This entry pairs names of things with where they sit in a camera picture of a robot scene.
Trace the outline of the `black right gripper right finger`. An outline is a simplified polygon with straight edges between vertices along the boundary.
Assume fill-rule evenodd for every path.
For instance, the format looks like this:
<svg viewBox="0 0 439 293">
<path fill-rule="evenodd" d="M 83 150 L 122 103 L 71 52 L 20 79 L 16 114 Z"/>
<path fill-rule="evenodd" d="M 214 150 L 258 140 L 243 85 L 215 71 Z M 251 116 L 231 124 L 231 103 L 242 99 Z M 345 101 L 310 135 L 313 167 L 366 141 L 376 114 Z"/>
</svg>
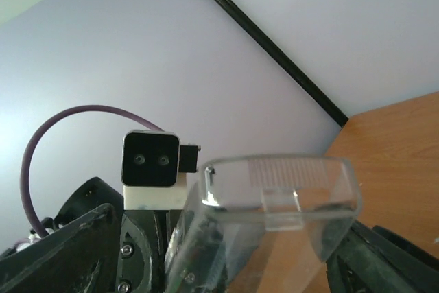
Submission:
<svg viewBox="0 0 439 293">
<path fill-rule="evenodd" d="M 437 292 L 438 258 L 382 226 L 354 222 L 327 260 L 331 292 Z"/>
</svg>

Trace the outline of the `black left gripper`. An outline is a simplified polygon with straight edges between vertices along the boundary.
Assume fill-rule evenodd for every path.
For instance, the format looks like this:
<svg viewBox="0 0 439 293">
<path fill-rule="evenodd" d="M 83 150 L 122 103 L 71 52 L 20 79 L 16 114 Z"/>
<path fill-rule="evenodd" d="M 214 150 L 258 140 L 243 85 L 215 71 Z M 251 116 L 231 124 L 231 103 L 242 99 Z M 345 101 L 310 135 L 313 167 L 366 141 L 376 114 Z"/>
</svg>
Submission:
<svg viewBox="0 0 439 293">
<path fill-rule="evenodd" d="M 102 179 L 83 183 L 61 206 L 54 227 L 70 224 L 102 204 L 115 208 L 120 223 L 116 292 L 163 292 L 165 254 L 182 210 L 182 181 L 172 187 L 124 187 Z"/>
</svg>

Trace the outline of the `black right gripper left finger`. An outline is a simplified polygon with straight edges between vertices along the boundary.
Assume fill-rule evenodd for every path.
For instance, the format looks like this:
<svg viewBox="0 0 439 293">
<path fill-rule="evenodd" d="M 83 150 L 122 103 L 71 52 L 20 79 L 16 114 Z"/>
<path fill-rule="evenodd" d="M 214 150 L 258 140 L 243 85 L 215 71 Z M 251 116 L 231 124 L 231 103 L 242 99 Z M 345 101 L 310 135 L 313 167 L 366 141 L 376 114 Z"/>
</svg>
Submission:
<svg viewBox="0 0 439 293">
<path fill-rule="evenodd" d="M 110 292 L 120 220 L 110 204 L 1 259 L 2 292 Z"/>
</svg>

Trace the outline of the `clear plastic metronome cover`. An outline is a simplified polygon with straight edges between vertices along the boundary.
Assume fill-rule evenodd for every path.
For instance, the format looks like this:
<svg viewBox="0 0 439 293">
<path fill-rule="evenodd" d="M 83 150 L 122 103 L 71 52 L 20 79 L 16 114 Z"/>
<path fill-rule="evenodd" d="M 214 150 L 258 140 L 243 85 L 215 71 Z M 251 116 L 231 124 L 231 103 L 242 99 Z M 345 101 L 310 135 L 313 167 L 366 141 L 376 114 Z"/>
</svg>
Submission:
<svg viewBox="0 0 439 293">
<path fill-rule="evenodd" d="M 200 169 L 166 254 L 167 292 L 303 292 L 361 211 L 346 159 L 262 154 Z"/>
</svg>

